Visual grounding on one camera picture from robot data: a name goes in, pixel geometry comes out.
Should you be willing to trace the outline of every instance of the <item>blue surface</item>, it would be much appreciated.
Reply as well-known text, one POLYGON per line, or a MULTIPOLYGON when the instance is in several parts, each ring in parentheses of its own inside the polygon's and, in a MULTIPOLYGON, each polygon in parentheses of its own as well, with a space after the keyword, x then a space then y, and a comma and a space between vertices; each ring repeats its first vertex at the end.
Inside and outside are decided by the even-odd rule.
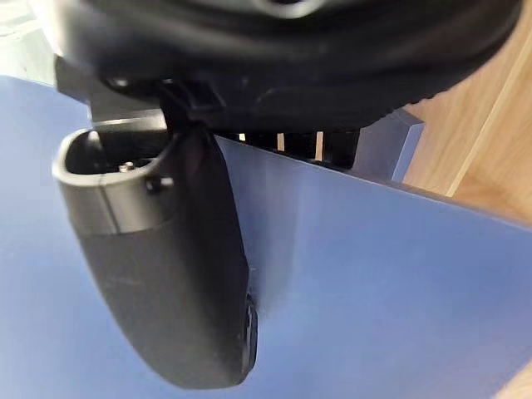
POLYGON ((0 79, 0 397, 490 397, 532 358, 532 232, 223 141, 259 301, 241 387, 186 392, 96 291, 50 173, 86 108, 0 79))

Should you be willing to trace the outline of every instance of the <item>blue metal panel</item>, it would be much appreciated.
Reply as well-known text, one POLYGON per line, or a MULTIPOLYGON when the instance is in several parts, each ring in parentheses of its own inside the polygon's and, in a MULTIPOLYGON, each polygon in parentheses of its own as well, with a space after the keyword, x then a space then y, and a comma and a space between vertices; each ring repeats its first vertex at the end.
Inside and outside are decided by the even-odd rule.
POLYGON ((350 174, 401 183, 424 128, 422 121, 400 109, 361 129, 350 174))
POLYGON ((86 108, 0 79, 0 396, 482 398, 532 357, 532 232, 221 141, 259 302, 240 387, 186 392, 138 358, 67 223, 50 164, 86 108))

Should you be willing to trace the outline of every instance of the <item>wooden surface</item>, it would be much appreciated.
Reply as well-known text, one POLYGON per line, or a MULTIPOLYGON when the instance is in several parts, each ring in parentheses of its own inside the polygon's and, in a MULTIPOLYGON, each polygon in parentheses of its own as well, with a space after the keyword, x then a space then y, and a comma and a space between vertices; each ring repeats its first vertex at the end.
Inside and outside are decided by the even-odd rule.
MULTIPOLYGON (((532 226, 532 0, 496 58, 408 110, 427 128, 406 183, 532 226)), ((532 399, 532 363, 498 398, 532 399)))
POLYGON ((511 40, 488 65, 451 91, 407 107, 427 123, 407 184, 452 196, 486 137, 498 134, 494 118, 511 101, 515 77, 530 51, 530 5, 511 40))

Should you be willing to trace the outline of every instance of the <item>black grip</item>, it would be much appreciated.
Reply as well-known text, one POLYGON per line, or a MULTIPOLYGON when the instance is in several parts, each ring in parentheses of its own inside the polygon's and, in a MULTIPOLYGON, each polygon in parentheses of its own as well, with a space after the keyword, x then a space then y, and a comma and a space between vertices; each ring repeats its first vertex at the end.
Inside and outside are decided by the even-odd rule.
POLYGON ((83 156, 90 158, 89 135, 66 139, 54 172, 92 274, 122 331, 175 385, 241 383, 254 364, 256 313, 247 297, 249 267, 216 141, 202 130, 174 137, 147 165, 120 173, 113 168, 123 159, 114 160, 113 148, 101 138, 107 172, 95 178, 79 166, 83 156))

